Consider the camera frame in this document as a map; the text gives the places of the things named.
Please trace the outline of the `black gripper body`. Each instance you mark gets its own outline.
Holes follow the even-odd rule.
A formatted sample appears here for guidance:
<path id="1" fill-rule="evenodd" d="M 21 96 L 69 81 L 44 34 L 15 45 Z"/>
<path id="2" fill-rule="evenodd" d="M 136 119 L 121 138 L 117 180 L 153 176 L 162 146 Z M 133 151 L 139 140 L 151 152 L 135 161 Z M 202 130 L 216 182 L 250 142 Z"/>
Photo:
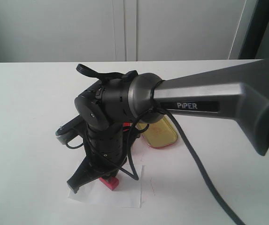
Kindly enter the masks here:
<path id="1" fill-rule="evenodd" d="M 118 168 L 112 166 L 98 167 L 88 157 L 85 157 L 74 174 L 67 180 L 67 185 L 72 193 L 76 194 L 83 185 L 101 177 L 113 177 L 118 171 Z"/>

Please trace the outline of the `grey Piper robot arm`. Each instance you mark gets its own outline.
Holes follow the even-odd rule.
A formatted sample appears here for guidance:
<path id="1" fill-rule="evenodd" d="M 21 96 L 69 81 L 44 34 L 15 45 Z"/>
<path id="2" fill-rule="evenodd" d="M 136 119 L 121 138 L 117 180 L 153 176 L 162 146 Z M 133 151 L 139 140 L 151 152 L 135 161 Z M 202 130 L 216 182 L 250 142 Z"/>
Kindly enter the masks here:
<path id="1" fill-rule="evenodd" d="M 114 176 L 126 161 L 139 131 L 163 115 L 183 114 L 236 121 L 258 154 L 269 148 L 269 59 L 163 80 L 152 73 L 77 71 L 97 81 L 79 94 L 73 120 L 86 157 L 67 184 L 73 192 L 100 177 Z M 133 126 L 123 130 L 125 122 Z"/>

